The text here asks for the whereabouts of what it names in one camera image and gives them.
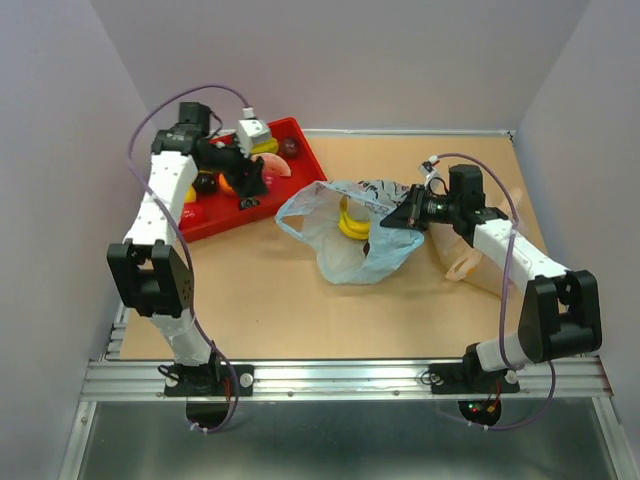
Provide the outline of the orange mango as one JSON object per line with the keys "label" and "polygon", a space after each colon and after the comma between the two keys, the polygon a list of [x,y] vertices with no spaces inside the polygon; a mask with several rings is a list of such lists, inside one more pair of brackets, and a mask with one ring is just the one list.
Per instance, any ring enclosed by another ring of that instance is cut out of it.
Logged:
{"label": "orange mango", "polygon": [[218,183],[218,188],[219,190],[228,196],[232,196],[232,197],[237,197],[238,194],[236,193],[236,191],[231,187],[231,185],[229,184],[229,182],[226,180],[226,177],[224,174],[220,173],[217,177],[217,183]]}

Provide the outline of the yellow banana bunch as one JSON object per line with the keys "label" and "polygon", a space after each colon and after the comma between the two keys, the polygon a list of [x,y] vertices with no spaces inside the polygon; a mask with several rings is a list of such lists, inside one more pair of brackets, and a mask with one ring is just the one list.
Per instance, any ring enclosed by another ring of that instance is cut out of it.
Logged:
{"label": "yellow banana bunch", "polygon": [[338,227],[343,235],[352,240],[367,241],[369,239],[371,223],[369,221],[354,220],[348,211],[347,196],[343,196],[339,202]]}

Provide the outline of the light blue plastic bag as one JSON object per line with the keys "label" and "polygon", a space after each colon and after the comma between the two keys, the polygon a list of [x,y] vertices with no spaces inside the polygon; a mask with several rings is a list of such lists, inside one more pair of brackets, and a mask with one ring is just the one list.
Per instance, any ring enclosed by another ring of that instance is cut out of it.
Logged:
{"label": "light blue plastic bag", "polygon": [[[380,221],[402,202],[409,187],[390,180],[315,181],[280,207],[276,224],[310,246],[323,277],[333,284],[375,284],[388,277],[422,246],[424,235],[415,230],[391,229]],[[349,215],[369,221],[370,252],[366,241],[347,238],[338,227],[339,202],[347,196]]]}

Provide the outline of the red apple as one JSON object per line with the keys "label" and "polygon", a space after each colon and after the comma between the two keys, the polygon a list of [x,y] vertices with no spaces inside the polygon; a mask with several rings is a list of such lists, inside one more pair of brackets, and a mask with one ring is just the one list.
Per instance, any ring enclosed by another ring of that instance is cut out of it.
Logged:
{"label": "red apple", "polygon": [[206,221],[207,215],[203,206],[198,203],[190,203],[183,208],[179,226],[181,230],[189,230],[198,227]]}

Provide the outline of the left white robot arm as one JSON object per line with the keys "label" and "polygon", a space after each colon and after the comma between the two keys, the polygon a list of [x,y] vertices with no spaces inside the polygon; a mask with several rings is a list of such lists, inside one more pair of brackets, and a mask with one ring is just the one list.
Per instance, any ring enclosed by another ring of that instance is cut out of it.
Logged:
{"label": "left white robot arm", "polygon": [[252,160],[254,146],[271,136],[250,106],[230,143],[211,141],[212,110],[182,102],[178,120],[156,133],[151,168],[135,220],[107,262],[123,304],[148,318],[171,347],[174,361],[162,365],[168,396],[213,396],[231,382],[231,369],[204,333],[194,312],[194,268],[178,223],[188,190],[201,171],[220,173],[241,198],[267,194],[264,162]]}

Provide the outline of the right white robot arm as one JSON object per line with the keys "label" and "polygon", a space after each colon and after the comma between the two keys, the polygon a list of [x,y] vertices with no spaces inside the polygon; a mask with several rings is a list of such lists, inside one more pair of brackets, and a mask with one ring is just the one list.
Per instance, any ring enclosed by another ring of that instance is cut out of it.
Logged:
{"label": "right white robot arm", "polygon": [[414,184],[397,208],[380,224],[386,228],[424,231],[432,224],[452,226],[470,247],[503,272],[502,284],[514,284],[523,295],[518,327],[508,334],[467,348],[458,369],[463,384],[482,390],[497,375],[528,364],[595,352],[602,345],[598,284],[587,270],[574,271],[552,260],[518,231],[515,211],[504,213],[486,204],[484,163],[464,155],[448,170],[444,193],[431,183],[440,159],[422,165],[425,182]]}

